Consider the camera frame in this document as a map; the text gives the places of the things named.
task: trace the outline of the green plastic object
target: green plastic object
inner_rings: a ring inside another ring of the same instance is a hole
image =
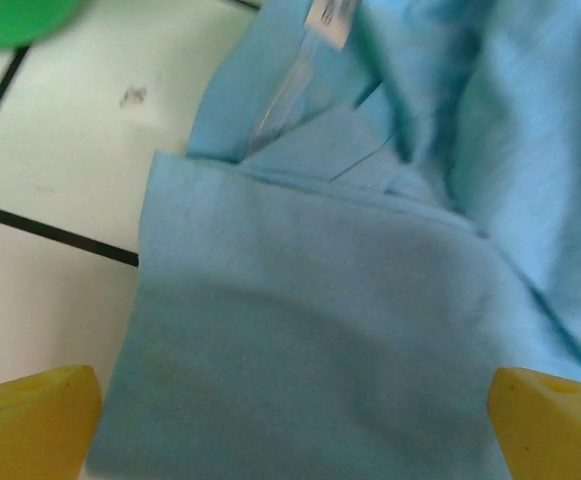
[[[55,31],[83,0],[0,0],[0,48],[28,45]]]

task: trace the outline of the clothing tag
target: clothing tag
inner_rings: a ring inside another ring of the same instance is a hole
[[[361,0],[314,0],[306,25],[325,37],[337,50],[348,41],[354,13]]]

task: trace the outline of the tile floor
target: tile floor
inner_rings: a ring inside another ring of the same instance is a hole
[[[185,150],[255,13],[237,0],[91,0],[60,33],[0,52],[0,382],[88,363],[105,388],[152,154]]]

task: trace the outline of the folded cloth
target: folded cloth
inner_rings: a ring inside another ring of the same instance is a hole
[[[581,0],[364,0],[342,52],[309,6],[155,157],[95,473],[507,479],[494,370],[581,381]]]

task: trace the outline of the yellow plastic object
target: yellow plastic object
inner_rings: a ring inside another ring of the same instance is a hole
[[[581,479],[581,383],[501,369],[488,408],[512,478]]]
[[[76,480],[101,414],[91,367],[0,385],[0,480]]]

